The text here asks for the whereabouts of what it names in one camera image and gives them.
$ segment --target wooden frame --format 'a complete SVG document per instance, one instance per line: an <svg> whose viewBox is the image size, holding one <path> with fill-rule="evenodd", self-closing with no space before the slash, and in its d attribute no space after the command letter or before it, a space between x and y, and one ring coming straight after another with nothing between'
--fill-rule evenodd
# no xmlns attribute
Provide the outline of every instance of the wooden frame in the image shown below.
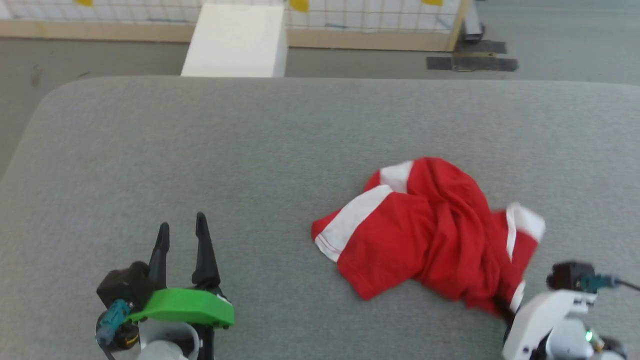
<svg viewBox="0 0 640 360"><path fill-rule="evenodd" d="M462 0L452 31L442 33L355 33L342 31L287 31L291 47L406 51L454 50L466 10ZM140 42L190 42L194 24L121 24L100 22L37 22L0 20L0 37Z"/></svg>

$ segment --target gray floor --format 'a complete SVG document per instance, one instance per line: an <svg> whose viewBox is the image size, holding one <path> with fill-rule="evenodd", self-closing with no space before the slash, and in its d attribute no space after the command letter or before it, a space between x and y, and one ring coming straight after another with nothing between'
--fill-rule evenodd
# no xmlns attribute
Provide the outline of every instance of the gray floor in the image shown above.
<svg viewBox="0 0 640 360"><path fill-rule="evenodd" d="M428 53L291 49L287 75L326 78L529 79L640 85L640 2L487 0L486 38L508 43L516 72L427 71ZM31 113L78 78L179 74L187 44L0 39L0 177Z"/></svg>

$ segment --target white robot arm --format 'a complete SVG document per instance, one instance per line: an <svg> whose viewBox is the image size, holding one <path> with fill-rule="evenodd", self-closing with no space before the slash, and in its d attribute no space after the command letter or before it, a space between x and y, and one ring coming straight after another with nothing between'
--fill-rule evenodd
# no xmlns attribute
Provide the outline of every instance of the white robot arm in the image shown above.
<svg viewBox="0 0 640 360"><path fill-rule="evenodd" d="M586 314L600 288L634 285L575 262L555 265L547 284L556 290L537 295L515 314L502 350L505 360L627 359L622 344L601 338L571 314Z"/></svg>
<svg viewBox="0 0 640 360"><path fill-rule="evenodd" d="M196 329L186 322L163 322L148 319L139 324L138 331L140 332L138 360L198 359L202 341ZM187 354L183 351L183 347L187 348Z"/></svg>

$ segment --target blue cable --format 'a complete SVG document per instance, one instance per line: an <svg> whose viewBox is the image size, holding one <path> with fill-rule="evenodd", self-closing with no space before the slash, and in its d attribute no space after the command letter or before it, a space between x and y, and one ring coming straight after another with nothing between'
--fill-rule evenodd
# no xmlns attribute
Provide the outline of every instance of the blue cable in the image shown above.
<svg viewBox="0 0 640 360"><path fill-rule="evenodd" d="M109 306L104 317L100 320L100 324L98 324L98 329L95 332L95 341L98 342L102 351L104 351L105 355L110 359L113 359L113 356L110 356L111 354L107 347L113 341L116 331L124 323L124 320L126 320L130 312L131 308L127 302L118 299Z"/></svg>

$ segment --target blue connector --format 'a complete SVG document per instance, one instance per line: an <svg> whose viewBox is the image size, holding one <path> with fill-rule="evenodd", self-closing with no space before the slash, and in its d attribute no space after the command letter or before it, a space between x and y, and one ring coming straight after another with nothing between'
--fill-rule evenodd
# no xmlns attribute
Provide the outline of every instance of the blue connector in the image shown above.
<svg viewBox="0 0 640 360"><path fill-rule="evenodd" d="M617 288L620 286L619 279L615 276L611 275L591 275L591 276L583 276L580 278L579 288L582 291L586 291L589 293L598 293L599 289L602 288Z"/></svg>
<svg viewBox="0 0 640 360"><path fill-rule="evenodd" d="M98 330L95 332L95 340L98 341L98 344L101 346L109 345L130 312L131 308L126 301L122 299L114 301L100 320Z"/></svg>

